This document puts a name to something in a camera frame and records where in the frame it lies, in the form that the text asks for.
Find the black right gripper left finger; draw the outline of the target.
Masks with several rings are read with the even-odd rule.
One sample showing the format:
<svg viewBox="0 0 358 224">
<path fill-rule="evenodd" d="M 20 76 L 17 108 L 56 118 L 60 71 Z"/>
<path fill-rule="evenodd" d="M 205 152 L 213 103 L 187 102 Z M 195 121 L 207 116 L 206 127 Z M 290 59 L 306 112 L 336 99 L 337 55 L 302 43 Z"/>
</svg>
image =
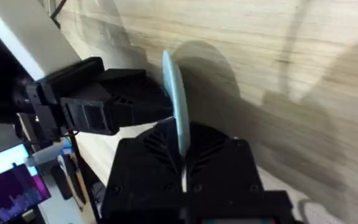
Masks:
<svg viewBox="0 0 358 224">
<path fill-rule="evenodd" d="M 103 207 L 183 208 L 183 168 L 174 118 L 124 138 L 114 156 Z"/>
</svg>

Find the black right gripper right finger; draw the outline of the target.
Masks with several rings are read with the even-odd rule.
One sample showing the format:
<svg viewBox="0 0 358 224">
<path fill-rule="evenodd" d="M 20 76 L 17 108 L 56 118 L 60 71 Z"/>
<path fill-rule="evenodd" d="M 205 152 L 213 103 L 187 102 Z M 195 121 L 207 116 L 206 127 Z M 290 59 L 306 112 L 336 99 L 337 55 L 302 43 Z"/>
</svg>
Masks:
<svg viewBox="0 0 358 224">
<path fill-rule="evenodd" d="M 264 190 L 249 143 L 206 124 L 190 123 L 186 186 L 191 193 Z"/>
</svg>

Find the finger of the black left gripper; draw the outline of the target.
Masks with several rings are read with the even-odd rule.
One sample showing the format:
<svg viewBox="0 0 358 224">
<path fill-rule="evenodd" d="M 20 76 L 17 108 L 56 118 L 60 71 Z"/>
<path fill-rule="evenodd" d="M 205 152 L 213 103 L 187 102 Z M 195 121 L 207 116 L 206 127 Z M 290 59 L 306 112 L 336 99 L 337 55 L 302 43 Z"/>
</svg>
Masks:
<svg viewBox="0 0 358 224">
<path fill-rule="evenodd" d="M 61 105 L 73 131 L 112 136 L 121 128 L 153 123 L 170 117 L 170 100 L 155 102 L 132 100 L 124 97 L 108 100 L 62 98 Z"/>
<path fill-rule="evenodd" d="M 113 97 L 130 101 L 169 103 L 165 90 L 145 70 L 108 69 L 99 77 L 100 84 Z"/>
</svg>

